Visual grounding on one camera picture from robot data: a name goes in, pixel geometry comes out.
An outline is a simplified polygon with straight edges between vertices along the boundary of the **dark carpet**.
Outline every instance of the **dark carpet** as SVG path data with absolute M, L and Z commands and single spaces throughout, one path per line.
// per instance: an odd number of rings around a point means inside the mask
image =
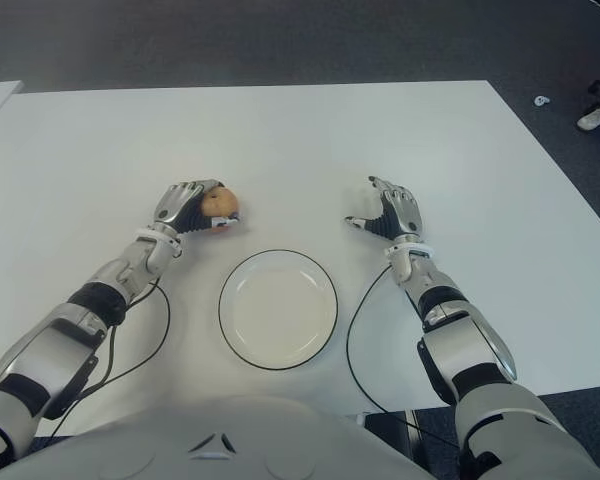
M 600 79 L 588 0 L 0 0 L 0 81 L 15 79 L 25 92 L 486 79 L 600 216 L 600 129 L 574 127 Z M 600 389 L 547 402 L 600 465 Z M 420 417 L 452 431 L 447 410 Z M 427 446 L 453 478 L 452 452 Z

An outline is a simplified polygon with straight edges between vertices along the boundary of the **white shoe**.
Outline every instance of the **white shoe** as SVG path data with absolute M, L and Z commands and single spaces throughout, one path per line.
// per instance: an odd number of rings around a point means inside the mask
M 578 128 L 580 130 L 584 130 L 585 132 L 589 132 L 594 128 L 598 128 L 600 126 L 600 108 L 596 108 L 589 115 L 585 115 L 580 120 L 578 120 Z

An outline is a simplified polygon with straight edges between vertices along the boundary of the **black cable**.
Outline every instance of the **black cable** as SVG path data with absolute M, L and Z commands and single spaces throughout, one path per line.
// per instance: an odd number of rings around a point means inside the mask
M 131 302 L 129 304 L 129 306 L 127 307 L 127 312 L 129 310 L 131 310 L 133 307 L 135 307 L 137 304 L 139 304 L 140 302 L 143 302 L 144 300 L 146 300 L 153 292 L 155 292 L 156 288 L 158 288 L 159 282 L 160 282 L 160 277 L 158 277 L 156 279 L 156 281 L 151 284 L 151 289 L 146 293 L 146 295 L 142 295 L 141 297 L 136 298 L 133 302 Z
M 369 294 L 373 290 L 373 287 L 376 286 L 376 284 L 380 281 L 380 279 L 383 277 L 383 275 L 385 273 L 387 273 L 390 269 L 391 269 L 391 265 L 389 265 L 384 270 L 382 270 L 382 272 L 380 272 L 380 274 L 376 277 L 376 279 L 373 281 L 373 283 L 371 283 L 371 285 L 369 286 L 369 288 L 367 289 L 367 291 L 365 292 L 365 294 L 362 296 L 362 300 L 360 300 L 360 303 L 358 304 L 358 308 L 356 308 L 356 311 L 353 314 L 353 317 L 351 318 L 351 323 L 349 324 L 349 328 L 347 330 L 347 340 L 346 340 L 347 365 L 349 366 L 349 372 L 351 373 L 351 377 L 353 378 L 353 381 L 358 386 L 358 389 L 360 390 L 360 392 L 362 392 L 362 394 L 367 398 L 367 400 L 369 400 L 371 403 L 373 403 L 379 410 L 382 410 L 382 412 L 388 414 L 389 416 L 391 416 L 391 418 L 395 419 L 396 421 L 398 421 L 400 423 L 403 423 L 403 424 L 405 424 L 405 425 L 407 425 L 409 427 L 415 428 L 419 432 L 422 432 L 425 435 L 429 435 L 430 437 L 435 438 L 436 440 L 444 443 L 445 445 L 448 445 L 450 447 L 458 449 L 458 445 L 456 445 L 455 443 L 450 442 L 448 440 L 445 440 L 444 438 L 440 437 L 439 435 L 436 435 L 435 433 L 429 432 L 428 430 L 425 430 L 424 428 L 422 428 L 422 427 L 420 427 L 418 425 L 415 425 L 415 424 L 413 424 L 411 422 L 408 422 L 406 420 L 402 420 L 399 417 L 396 417 L 393 413 L 391 413 L 389 410 L 387 410 L 386 408 L 384 408 L 382 405 L 380 405 L 378 402 L 376 402 L 373 399 L 373 397 L 371 397 L 371 395 L 360 384 L 360 381 L 358 380 L 358 377 L 356 376 L 355 372 L 353 371 L 353 366 L 351 365 L 351 356 L 350 356 L 350 353 L 349 353 L 349 339 L 351 338 L 351 330 L 353 329 L 353 324 L 355 323 L 356 318 L 358 317 L 358 313 L 362 309 L 362 306 L 364 305 L 364 302 L 367 300 L 367 297 L 369 296 Z
M 160 343 L 158 344 L 158 346 L 143 361 L 141 361 L 137 365 L 129 368 L 128 370 L 122 372 L 119 375 L 116 375 L 115 377 L 113 377 L 112 379 L 109 380 L 108 378 L 109 378 L 109 375 L 111 374 L 111 369 L 113 368 L 114 345 L 115 345 L 114 341 L 115 341 L 115 332 L 116 332 L 116 327 L 113 327 L 111 329 L 111 337 L 109 338 L 109 362 L 108 362 L 108 365 L 107 365 L 107 371 L 105 372 L 105 375 L 102 377 L 102 379 L 98 383 L 96 383 L 96 384 L 92 385 L 91 387 L 83 390 L 82 393 L 80 395 L 78 395 L 78 398 L 76 399 L 76 401 L 73 403 L 73 405 L 71 405 L 69 407 L 69 409 L 65 412 L 64 416 L 62 417 L 62 419 L 60 420 L 60 422 L 58 423 L 58 425 L 56 425 L 56 428 L 53 430 L 53 432 L 51 432 L 51 435 L 47 439 L 47 441 L 44 444 L 43 448 L 46 448 L 46 447 L 48 447 L 51 444 L 53 438 L 58 433 L 58 430 L 60 430 L 60 427 L 62 427 L 62 424 L 67 420 L 67 417 L 69 416 L 69 414 L 73 411 L 74 408 L 76 408 L 80 404 L 80 402 L 82 402 L 85 398 L 93 395 L 94 393 L 96 393 L 101 388 L 109 385 L 111 382 L 115 382 L 116 380 L 118 380 L 118 379 L 124 377 L 125 375 L 128 375 L 131 372 L 133 372 L 133 371 L 137 370 L 138 368 L 142 367 L 145 363 L 147 363 L 149 360 L 151 360 L 153 357 L 155 357 L 158 354 L 158 352 L 160 351 L 160 349 L 164 345 L 164 342 L 167 340 L 167 336 L 169 335 L 169 329 L 171 327 L 171 302 L 169 302 L 169 297 L 167 296 L 166 292 L 162 289 L 162 287 L 160 287 L 158 285 L 158 281 L 159 280 L 160 279 L 156 280 L 155 283 L 152 284 L 153 287 L 151 288 L 151 290 L 146 295 L 144 295 L 141 298 L 139 298 L 138 300 L 130 303 L 129 306 L 127 307 L 127 311 L 128 311 L 132 307 L 136 306 L 138 303 L 140 303 L 143 300 L 147 299 L 149 297 L 149 295 L 151 295 L 156 289 L 160 291 L 160 293 L 164 297 L 165 305 L 167 307 L 167 325 L 166 325 L 165 330 L 164 330 L 164 335 L 162 336 L 162 339 L 160 340 Z

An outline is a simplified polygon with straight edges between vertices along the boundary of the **metal finger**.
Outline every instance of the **metal finger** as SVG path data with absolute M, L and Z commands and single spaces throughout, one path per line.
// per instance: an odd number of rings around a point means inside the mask
M 364 230 L 365 226 L 367 225 L 367 221 L 364 218 L 345 217 L 344 221 L 347 222 L 349 225 L 352 225 L 361 230 Z
M 386 190 L 393 190 L 394 186 L 393 184 L 382 180 L 381 178 L 378 177 L 369 177 L 369 180 L 371 180 L 371 183 L 373 184 L 373 186 L 377 189 L 380 190 L 381 192 L 384 192 Z
M 194 182 L 196 184 L 196 186 L 198 185 L 202 185 L 202 192 L 203 193 L 207 193 L 209 190 L 212 190 L 216 187 L 220 187 L 222 186 L 222 183 L 220 183 L 218 180 L 196 180 Z
M 409 200 L 415 200 L 413 193 L 411 193 L 411 190 L 409 190 L 408 188 L 398 187 L 398 189 L 402 193 L 402 198 L 408 198 Z

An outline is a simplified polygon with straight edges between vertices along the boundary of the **robot forearm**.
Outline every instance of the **robot forearm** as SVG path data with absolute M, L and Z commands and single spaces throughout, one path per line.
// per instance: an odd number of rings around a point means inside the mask
M 60 417 L 77 398 L 108 329 L 122 323 L 133 299 L 181 255 L 178 236 L 237 221 L 237 215 L 201 213 L 204 193 L 219 185 L 206 180 L 171 186 L 156 208 L 153 225 L 139 230 L 120 257 L 100 268 L 2 357 L 0 463 L 26 453 L 40 419 Z
M 422 243 L 422 220 L 411 192 L 369 177 L 383 213 L 350 224 L 393 241 L 386 250 L 396 283 L 422 321 L 418 354 L 438 396 L 456 406 L 461 478 L 591 478 L 600 470 L 542 401 L 516 385 L 509 349 L 440 272 Z

